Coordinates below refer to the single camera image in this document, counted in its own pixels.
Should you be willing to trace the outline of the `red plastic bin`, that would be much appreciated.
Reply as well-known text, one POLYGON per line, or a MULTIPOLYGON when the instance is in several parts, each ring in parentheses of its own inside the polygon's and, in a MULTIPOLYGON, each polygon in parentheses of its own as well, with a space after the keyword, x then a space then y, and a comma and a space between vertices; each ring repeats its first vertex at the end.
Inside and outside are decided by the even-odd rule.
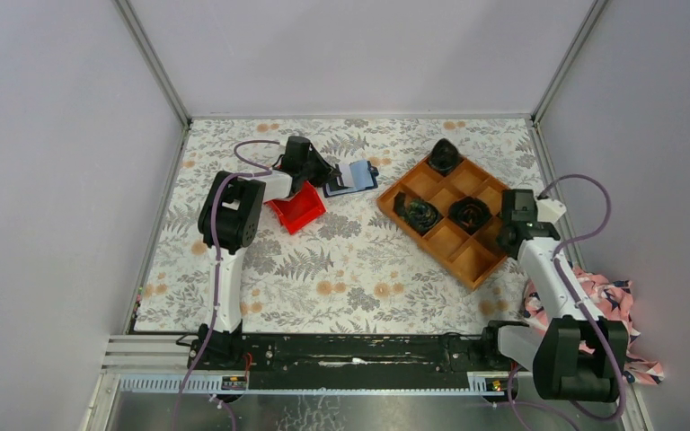
POLYGON ((267 205, 290 235, 298 233, 327 212, 318 191, 307 181, 294 197, 273 199, 267 205))

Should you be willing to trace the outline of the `navy blue card holder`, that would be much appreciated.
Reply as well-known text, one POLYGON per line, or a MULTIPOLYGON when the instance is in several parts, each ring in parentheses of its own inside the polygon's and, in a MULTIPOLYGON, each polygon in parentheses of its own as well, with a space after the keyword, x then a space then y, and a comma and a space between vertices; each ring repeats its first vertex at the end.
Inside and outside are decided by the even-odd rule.
POLYGON ((338 163, 340 175, 323 185, 323 195, 332 198, 354 194, 378 187, 378 169, 368 160, 358 160, 348 164, 338 163))

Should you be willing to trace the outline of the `wooden compartment tray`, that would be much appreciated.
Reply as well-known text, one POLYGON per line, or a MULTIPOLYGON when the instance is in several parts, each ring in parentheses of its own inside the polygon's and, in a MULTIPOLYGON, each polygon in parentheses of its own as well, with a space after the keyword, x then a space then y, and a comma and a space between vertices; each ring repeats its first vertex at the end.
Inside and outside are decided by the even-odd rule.
POLYGON ((503 226, 500 218, 502 195, 509 187, 479 165, 461 157, 449 173, 433 169, 424 157, 389 186, 376 205, 416 245, 446 269, 465 287, 475 290, 504 262, 506 253, 496 243, 503 226), (472 230, 468 222, 458 223, 449 211, 464 199, 475 199, 491 216, 472 230), (409 211, 420 200, 433 206, 436 223, 414 229, 396 210, 409 211))

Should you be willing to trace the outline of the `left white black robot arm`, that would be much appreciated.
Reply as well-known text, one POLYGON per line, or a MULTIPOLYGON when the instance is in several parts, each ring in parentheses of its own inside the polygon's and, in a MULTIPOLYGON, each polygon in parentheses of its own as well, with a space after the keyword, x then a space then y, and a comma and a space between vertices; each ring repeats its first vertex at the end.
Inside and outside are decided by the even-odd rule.
POLYGON ((291 136, 272 165, 234 153, 252 167, 249 172, 217 173, 199 213, 198 230, 214 253, 209 314, 200 326, 201 347, 220 368, 230 369, 243 356, 241 282, 243 260, 269 205, 289 234, 322 216, 326 209, 318 190, 341 172, 302 136, 291 136))

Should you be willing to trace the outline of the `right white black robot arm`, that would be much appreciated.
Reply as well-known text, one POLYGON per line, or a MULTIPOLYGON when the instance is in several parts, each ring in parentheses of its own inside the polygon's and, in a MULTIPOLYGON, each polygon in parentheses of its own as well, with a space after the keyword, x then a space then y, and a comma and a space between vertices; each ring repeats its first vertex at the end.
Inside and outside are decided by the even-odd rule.
POLYGON ((500 218, 497 244, 526 272, 549 322, 544 333, 515 324, 498 328, 479 346, 482 363, 500 370, 516 361, 531 371, 545 400, 618 400, 627 329, 606 318, 582 289, 556 228, 539 220, 532 190, 504 191, 500 218))

